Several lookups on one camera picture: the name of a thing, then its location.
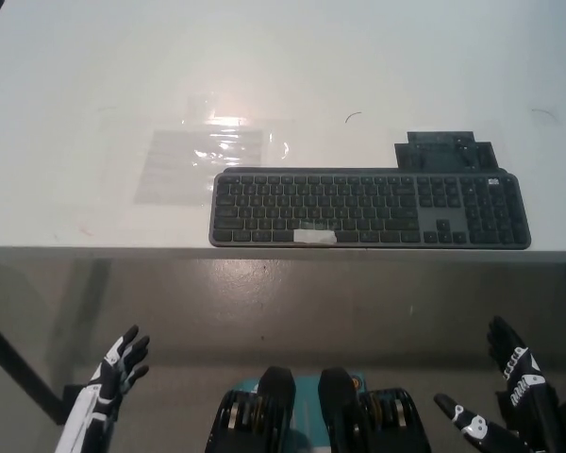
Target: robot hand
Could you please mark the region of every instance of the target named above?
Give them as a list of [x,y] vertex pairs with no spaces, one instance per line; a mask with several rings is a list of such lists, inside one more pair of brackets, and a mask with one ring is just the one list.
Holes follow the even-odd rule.
[[132,343],[132,327],[115,342],[82,389],[67,419],[55,453],[99,453],[108,450],[113,424],[124,396],[149,367],[137,365],[147,356],[149,337]]
[[466,439],[482,452],[566,453],[566,427],[560,421],[558,398],[553,387],[508,323],[496,316],[489,328],[489,352],[507,382],[507,389],[497,394],[499,407],[508,429],[518,431],[518,437],[465,410],[445,394],[436,395],[434,401]]

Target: black keyboard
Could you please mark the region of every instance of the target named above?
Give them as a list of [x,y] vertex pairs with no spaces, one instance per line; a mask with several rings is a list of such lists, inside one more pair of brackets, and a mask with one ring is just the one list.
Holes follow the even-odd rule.
[[518,180],[505,173],[235,168],[214,181],[217,246],[525,249]]

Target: gray floor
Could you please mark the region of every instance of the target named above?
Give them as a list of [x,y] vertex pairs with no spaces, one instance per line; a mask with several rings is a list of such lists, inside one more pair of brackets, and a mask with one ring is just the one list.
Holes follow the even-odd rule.
[[[125,402],[120,452],[199,452],[225,390],[269,364],[339,364],[403,386],[433,451],[473,451],[436,392],[499,420],[486,355],[506,317],[566,397],[561,266],[241,260],[0,263],[0,328],[51,385],[82,382],[122,331],[152,337],[149,376]],[[0,370],[0,452],[50,452],[59,429]]]

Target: white table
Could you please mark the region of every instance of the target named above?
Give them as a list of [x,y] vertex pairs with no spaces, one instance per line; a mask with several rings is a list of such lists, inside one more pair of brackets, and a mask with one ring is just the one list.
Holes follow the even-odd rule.
[[[244,149],[219,157],[223,128]],[[531,247],[209,244],[227,162],[393,167],[408,130],[492,142],[520,180]],[[566,262],[566,2],[8,0],[0,256],[23,252]]]

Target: table leg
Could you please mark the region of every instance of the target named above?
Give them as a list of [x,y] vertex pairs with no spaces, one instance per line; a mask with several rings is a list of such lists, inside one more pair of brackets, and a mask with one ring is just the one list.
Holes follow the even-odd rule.
[[57,425],[63,425],[69,411],[63,401],[46,385],[0,333],[0,367],[33,399]]

